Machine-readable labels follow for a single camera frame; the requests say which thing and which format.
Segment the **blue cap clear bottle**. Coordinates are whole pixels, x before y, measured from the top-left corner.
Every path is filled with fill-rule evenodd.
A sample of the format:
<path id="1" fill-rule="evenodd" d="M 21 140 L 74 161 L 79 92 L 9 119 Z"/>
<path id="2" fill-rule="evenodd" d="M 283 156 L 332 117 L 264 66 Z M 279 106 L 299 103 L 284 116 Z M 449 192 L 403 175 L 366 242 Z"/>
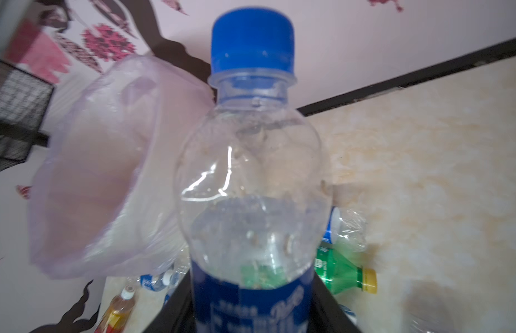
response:
<path id="1" fill-rule="evenodd" d="M 306 332 L 314 260 L 332 206 L 330 161 L 288 103 L 294 28 L 270 8 L 212 29 L 216 105 L 174 178 L 198 332 Z"/>

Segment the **blue label clear bottle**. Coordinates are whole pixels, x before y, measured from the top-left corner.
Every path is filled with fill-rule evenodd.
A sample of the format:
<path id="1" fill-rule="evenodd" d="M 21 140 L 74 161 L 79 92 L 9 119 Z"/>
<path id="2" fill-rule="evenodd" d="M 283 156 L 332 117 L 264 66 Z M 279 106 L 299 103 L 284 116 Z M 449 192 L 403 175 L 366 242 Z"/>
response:
<path id="1" fill-rule="evenodd" d="M 138 279 L 140 286 L 149 291 L 163 291 L 176 289 L 184 278 L 185 272 L 177 269 L 169 269 L 159 275 L 142 275 Z"/>

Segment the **amber liquid bottle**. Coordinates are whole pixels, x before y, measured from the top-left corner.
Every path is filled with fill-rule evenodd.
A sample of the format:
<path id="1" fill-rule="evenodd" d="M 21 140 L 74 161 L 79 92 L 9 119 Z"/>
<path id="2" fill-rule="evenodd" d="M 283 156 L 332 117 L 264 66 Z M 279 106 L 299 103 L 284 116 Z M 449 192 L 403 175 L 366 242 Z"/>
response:
<path id="1" fill-rule="evenodd" d="M 122 333 L 135 308 L 135 292 L 133 285 L 126 285 L 122 292 L 112 299 L 94 332 Z"/>

